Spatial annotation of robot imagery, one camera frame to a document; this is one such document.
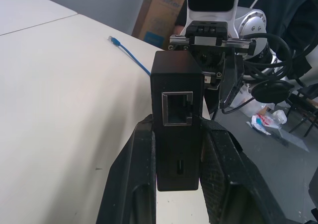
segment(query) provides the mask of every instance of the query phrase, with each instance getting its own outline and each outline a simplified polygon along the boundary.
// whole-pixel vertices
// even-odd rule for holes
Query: white device
[[[205,2],[201,2],[204,0],[188,0],[188,8],[187,8],[187,22],[185,28],[183,29],[181,35],[185,35],[187,27],[193,21],[219,21],[219,22],[227,22],[228,23],[228,35],[231,38],[242,38],[246,35],[251,35],[255,33],[266,33],[266,15],[263,11],[258,9],[253,9],[253,5],[256,4],[257,0],[253,3],[251,8],[239,7],[239,0],[213,0],[217,1],[217,3],[223,3],[220,7],[229,8],[229,11],[209,11],[206,7],[209,7],[209,3],[205,0]],[[256,40],[256,48],[253,56],[243,55],[245,60],[251,59],[255,56],[259,56],[264,48],[267,45],[266,38],[257,38]],[[271,51],[272,59],[271,63],[279,63],[280,61],[277,59],[276,54]],[[309,86],[312,84],[318,83],[318,48],[315,48],[310,54],[306,56],[307,61],[311,65],[312,69],[304,74],[299,80],[305,85]],[[281,68],[275,68],[275,72],[280,71]],[[262,72],[264,74],[269,74],[273,71],[273,69],[264,69]],[[245,75],[245,80],[253,80],[251,76]],[[301,88],[299,81],[295,79],[288,79],[287,77],[282,78],[282,80],[287,81],[292,84],[295,90]]]

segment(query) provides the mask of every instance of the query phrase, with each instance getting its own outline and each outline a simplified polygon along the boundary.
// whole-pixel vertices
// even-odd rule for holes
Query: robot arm
[[[251,44],[251,42],[246,40],[236,41],[235,39],[246,38],[247,36],[252,37],[253,34],[264,34],[266,33],[267,23],[266,15],[263,11],[252,8],[238,7],[238,1],[239,0],[188,0],[186,26],[182,31],[181,36],[171,37],[171,46],[169,49],[189,50],[206,75],[206,88],[210,90],[220,89],[224,91],[224,89],[222,89],[222,81],[226,79],[226,68],[220,68],[220,63],[222,63],[222,59],[226,61],[228,54],[225,52],[226,57],[224,58],[220,54],[217,54],[217,52],[211,52],[211,48],[208,47],[219,46],[234,48],[235,54],[242,56],[244,60],[245,71],[243,75],[243,81],[245,83],[264,84],[264,82],[267,80],[275,81],[265,83],[265,85],[259,89],[262,94],[265,94],[265,98],[262,99],[262,102],[265,103],[277,103],[280,102],[279,99],[286,99],[292,90],[301,88],[300,84],[302,83],[306,85],[317,83],[318,68],[316,69],[316,67],[318,65],[316,65],[315,61],[316,57],[318,56],[318,49],[314,49],[310,54],[307,55],[307,61],[312,66],[312,69],[300,79],[288,79],[286,76],[281,76],[284,74],[291,74],[292,63],[282,63],[279,61],[276,57],[276,54],[270,49],[266,38],[257,38],[254,40],[256,45],[253,44],[252,46],[253,53],[251,53],[251,48],[248,53],[246,51],[238,51],[238,47],[244,47],[247,43]],[[204,25],[204,23],[207,22],[226,22],[229,39],[224,38],[220,45],[216,45],[215,40],[211,39],[213,35],[211,36],[207,33],[202,33],[202,35],[196,34],[196,36],[193,36],[193,33],[191,32],[191,29],[194,27],[193,25],[197,24],[196,28],[198,30],[202,28],[207,29],[207,26]],[[255,68],[251,68],[251,64],[252,66],[256,64],[272,64],[272,66],[254,71]],[[241,86],[242,80],[238,79],[238,77],[239,76],[236,77],[237,84],[233,86],[236,91],[226,91],[224,94],[226,98],[229,98],[227,104],[230,103],[231,98],[235,96],[237,89]],[[269,99],[272,97],[272,91],[279,91],[277,98],[274,100]],[[222,103],[220,104],[220,108],[226,106],[228,105]]]

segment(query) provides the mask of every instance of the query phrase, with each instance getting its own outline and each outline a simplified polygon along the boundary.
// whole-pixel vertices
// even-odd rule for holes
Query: cardboard box
[[[133,36],[158,48],[167,49],[174,23],[179,15],[184,0],[151,0],[144,23],[133,31]]]

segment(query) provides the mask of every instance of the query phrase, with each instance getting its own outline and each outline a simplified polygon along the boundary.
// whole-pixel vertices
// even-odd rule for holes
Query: cable connector
[[[108,40],[110,41],[110,42],[112,42],[114,45],[116,45],[116,46],[120,46],[121,44],[120,44],[120,42],[116,39],[116,38],[114,38],[114,37],[111,37],[111,36],[109,36],[108,37]]]
[[[114,37],[112,37],[112,36],[109,36],[109,37],[108,37],[108,40],[109,40],[110,42],[112,42],[114,45],[116,45],[117,47],[122,48],[122,49],[136,62],[136,64],[138,64],[138,65],[150,76],[150,74],[151,74],[150,71],[148,71],[148,70],[135,58],[135,56],[134,56],[131,52],[129,52],[129,50],[126,49],[125,46],[123,46],[123,45],[118,41],[118,39],[116,39],[116,38],[114,38]]]

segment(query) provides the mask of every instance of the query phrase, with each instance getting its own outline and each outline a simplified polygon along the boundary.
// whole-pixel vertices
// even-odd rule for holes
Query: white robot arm
[[[302,56],[304,56],[304,54],[306,55],[306,59],[312,69],[302,77],[288,79],[284,75],[290,75],[292,72],[291,54],[290,60],[288,61],[281,62],[278,60],[276,54],[269,48],[267,39],[265,38],[266,36],[264,36],[266,35],[267,23],[264,12],[253,8],[238,7],[238,1],[239,0],[188,0],[186,26],[180,36],[172,36],[170,38],[171,46],[169,49],[175,50],[178,49],[178,45],[182,45],[181,49],[190,50],[199,65],[203,68],[203,72],[206,75],[207,88],[210,90],[221,90],[222,82],[225,79],[225,71],[221,71],[217,68],[219,68],[218,66],[223,62],[222,59],[224,59],[224,57],[220,55],[220,61],[216,62],[215,52],[211,52],[207,47],[234,47],[236,50],[235,54],[242,56],[244,59],[245,73],[243,81],[252,84],[261,83],[261,86],[263,86],[260,89],[262,94],[267,93],[267,98],[262,102],[267,101],[268,98],[271,97],[271,92],[277,91],[278,89],[282,89],[281,92],[285,94],[284,96],[288,96],[292,90],[301,88],[301,85],[305,84],[308,86],[318,83],[318,48],[315,48],[318,44],[318,34],[315,35],[314,43],[316,44],[310,45],[302,54]],[[204,34],[204,32],[208,30],[206,24],[209,24],[209,22],[211,24],[226,22],[229,39],[224,39],[217,44],[217,39],[211,38],[217,36],[208,33]],[[194,29],[198,31],[201,30],[202,35],[200,35],[200,33],[193,34]],[[256,39],[254,40],[256,43],[253,46],[252,54],[250,50],[249,53],[237,51],[238,48],[248,48],[248,43],[250,45],[252,44],[251,41],[248,42],[242,38]],[[262,68],[259,69],[261,67],[260,65],[265,64],[272,64],[272,66],[268,66],[267,68],[262,66]],[[277,101],[277,99],[273,101],[268,100],[268,103],[276,103]]]

